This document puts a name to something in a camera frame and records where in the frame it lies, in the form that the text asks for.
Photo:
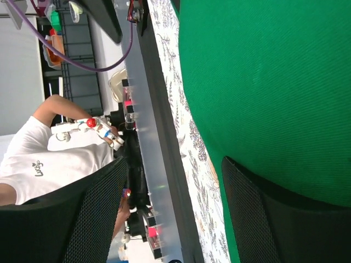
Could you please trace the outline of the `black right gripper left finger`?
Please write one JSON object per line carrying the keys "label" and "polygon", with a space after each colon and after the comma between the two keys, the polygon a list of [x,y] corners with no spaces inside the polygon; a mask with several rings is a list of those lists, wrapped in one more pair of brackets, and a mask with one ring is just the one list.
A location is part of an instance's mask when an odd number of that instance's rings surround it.
{"label": "black right gripper left finger", "polygon": [[120,157],[22,205],[1,207],[1,262],[106,262],[128,167]]}

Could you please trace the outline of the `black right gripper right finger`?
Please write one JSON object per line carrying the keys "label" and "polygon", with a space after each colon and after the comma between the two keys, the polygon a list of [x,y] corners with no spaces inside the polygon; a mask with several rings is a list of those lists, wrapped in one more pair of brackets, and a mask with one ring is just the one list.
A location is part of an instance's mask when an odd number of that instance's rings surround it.
{"label": "black right gripper right finger", "polygon": [[316,201],[222,160],[240,262],[350,262],[350,208]]}

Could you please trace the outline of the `green t shirt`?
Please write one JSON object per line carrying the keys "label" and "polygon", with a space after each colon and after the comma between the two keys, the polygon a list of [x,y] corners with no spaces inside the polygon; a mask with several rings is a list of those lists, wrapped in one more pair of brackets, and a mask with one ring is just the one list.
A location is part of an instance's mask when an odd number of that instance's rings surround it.
{"label": "green t shirt", "polygon": [[350,1],[181,1],[184,93],[218,175],[222,160],[350,208]]}

